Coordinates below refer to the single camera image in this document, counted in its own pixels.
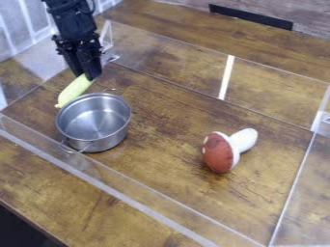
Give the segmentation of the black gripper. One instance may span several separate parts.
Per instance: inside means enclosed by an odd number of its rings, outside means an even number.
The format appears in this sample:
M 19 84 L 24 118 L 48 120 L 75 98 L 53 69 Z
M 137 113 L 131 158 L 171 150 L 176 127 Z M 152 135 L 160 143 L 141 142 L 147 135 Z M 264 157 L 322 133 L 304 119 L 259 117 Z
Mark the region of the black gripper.
M 101 74 L 101 46 L 93 21 L 95 2 L 88 0 L 41 0 L 52 16 L 57 34 L 52 40 L 75 76 L 89 81 Z

